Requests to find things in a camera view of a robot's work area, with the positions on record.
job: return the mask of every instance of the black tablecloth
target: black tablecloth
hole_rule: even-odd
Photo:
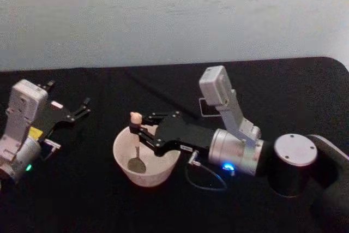
[[[330,58],[223,64],[245,117],[273,141],[285,133],[319,134],[349,154],[349,73]],[[0,74],[1,127],[10,87],[20,79],[55,79],[50,94],[73,110],[91,98],[91,115],[52,139],[62,148],[0,195],[0,232],[319,232],[309,207],[322,189],[310,181],[297,198],[282,198],[265,177],[229,177],[228,191],[210,193],[184,177],[182,154],[170,178],[153,189],[133,185],[117,166],[113,141],[129,111],[181,110],[205,127],[198,80],[213,64],[62,69]]]

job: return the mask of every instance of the gray wall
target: gray wall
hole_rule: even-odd
[[[0,70],[330,56],[349,0],[0,0]]]

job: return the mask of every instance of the black cable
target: black cable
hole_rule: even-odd
[[[145,78],[139,77],[136,74],[130,72],[129,70],[125,70],[125,73],[127,76],[129,76],[132,80],[134,80],[138,85],[146,89],[148,92],[162,99],[163,101],[169,103],[170,105],[174,106],[176,109],[180,110],[181,112],[187,114],[188,116],[194,118],[195,120],[198,120],[201,117],[198,114],[193,113],[192,110],[186,108],[185,106],[181,105],[179,102],[172,99],[171,96],[169,94],[166,94],[164,90],[159,90],[155,86],[151,85],[149,83],[150,81],[148,81],[147,83]]]
[[[214,192],[223,192],[226,191],[228,189],[227,184],[225,183],[225,181],[215,172],[213,172],[211,169],[209,169],[208,167],[204,166],[204,165],[200,165],[199,167],[205,169],[206,171],[208,171],[209,173],[211,173],[213,176],[215,176],[221,183],[222,183],[222,187],[221,188],[210,188],[210,187],[203,187],[203,186],[199,186],[197,184],[195,184],[193,181],[191,181],[191,179],[189,178],[188,175],[188,165],[186,165],[185,167],[185,178],[186,180],[194,187],[198,188],[198,189],[202,189],[202,190],[208,190],[208,191],[214,191]]]

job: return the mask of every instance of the spoon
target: spoon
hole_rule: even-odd
[[[136,125],[142,124],[142,115],[137,112],[131,112],[131,123]],[[140,137],[137,134],[132,134],[133,144],[136,147],[136,157],[131,158],[127,163],[127,168],[133,172],[144,174],[147,170],[146,165],[140,158]]]
[[[140,147],[136,146],[136,157],[131,158],[127,163],[127,168],[133,172],[144,174],[147,170],[146,165],[140,159]]]

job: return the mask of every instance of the black cylinder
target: black cylinder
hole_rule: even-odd
[[[317,149],[309,139],[297,134],[279,137],[274,145],[268,172],[271,188],[286,197],[299,195],[305,188]]]

